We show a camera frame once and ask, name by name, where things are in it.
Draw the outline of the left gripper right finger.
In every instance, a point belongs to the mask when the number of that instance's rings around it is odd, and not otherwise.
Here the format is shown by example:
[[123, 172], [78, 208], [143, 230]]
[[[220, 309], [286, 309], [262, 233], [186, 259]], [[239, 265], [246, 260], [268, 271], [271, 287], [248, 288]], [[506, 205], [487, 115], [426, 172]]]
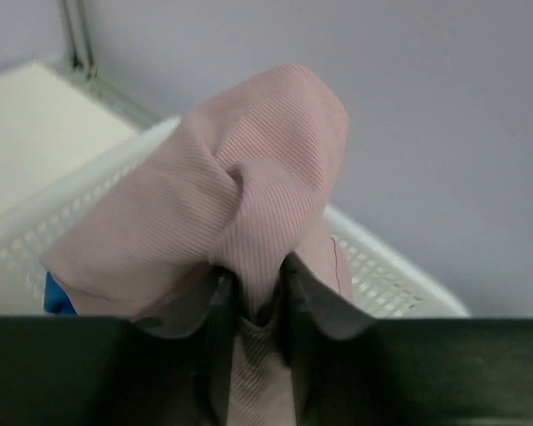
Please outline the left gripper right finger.
[[300, 425], [533, 425], [533, 319], [378, 319], [281, 270]]

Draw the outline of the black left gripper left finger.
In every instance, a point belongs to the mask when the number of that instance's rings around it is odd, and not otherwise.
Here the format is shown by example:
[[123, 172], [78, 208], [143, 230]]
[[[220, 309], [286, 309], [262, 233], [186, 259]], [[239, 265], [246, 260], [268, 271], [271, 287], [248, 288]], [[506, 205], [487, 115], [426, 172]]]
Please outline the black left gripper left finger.
[[212, 270], [155, 316], [0, 316], [0, 425], [223, 425], [237, 282]]

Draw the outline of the blue tank top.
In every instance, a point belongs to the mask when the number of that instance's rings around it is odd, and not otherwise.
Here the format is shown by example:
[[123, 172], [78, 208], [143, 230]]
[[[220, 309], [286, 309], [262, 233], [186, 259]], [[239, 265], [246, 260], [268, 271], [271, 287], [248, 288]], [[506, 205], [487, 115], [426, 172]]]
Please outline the blue tank top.
[[46, 273], [44, 280], [44, 311], [53, 315], [76, 316], [76, 310], [68, 295], [50, 272]]

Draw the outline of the mauve tank top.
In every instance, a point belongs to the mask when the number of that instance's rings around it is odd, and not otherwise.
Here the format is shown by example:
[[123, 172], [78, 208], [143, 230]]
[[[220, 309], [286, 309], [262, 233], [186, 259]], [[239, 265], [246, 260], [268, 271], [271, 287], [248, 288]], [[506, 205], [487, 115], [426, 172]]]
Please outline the mauve tank top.
[[142, 164], [44, 253], [79, 314], [155, 316], [212, 266], [239, 280], [227, 421], [292, 425], [290, 371], [275, 345], [275, 292], [295, 253], [352, 299], [350, 265], [322, 213], [349, 119], [307, 68], [287, 64], [199, 104]]

